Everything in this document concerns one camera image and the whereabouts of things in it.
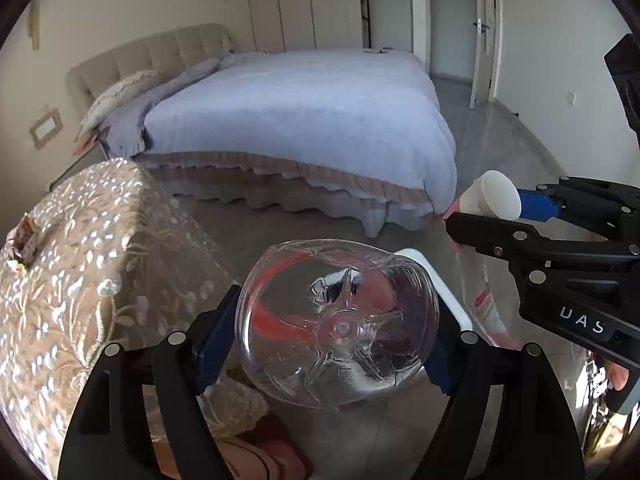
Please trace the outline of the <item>operator right hand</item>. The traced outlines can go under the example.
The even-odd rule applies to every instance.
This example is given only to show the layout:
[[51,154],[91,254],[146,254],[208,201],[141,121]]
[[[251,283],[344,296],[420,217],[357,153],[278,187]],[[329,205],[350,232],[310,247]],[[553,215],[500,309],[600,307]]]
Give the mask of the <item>operator right hand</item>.
[[628,382],[629,370],[611,361],[605,361],[604,368],[611,387],[616,391],[623,390]]

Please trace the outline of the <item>operator left hand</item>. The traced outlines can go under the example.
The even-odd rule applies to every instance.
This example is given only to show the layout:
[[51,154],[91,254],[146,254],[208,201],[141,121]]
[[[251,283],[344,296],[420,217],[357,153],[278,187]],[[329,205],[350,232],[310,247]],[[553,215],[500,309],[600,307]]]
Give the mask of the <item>operator left hand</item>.
[[[240,480],[283,479],[282,466],[264,451],[239,439],[222,439],[216,442],[224,463],[233,478]],[[180,479],[177,463],[168,443],[153,444],[160,471],[165,476]]]

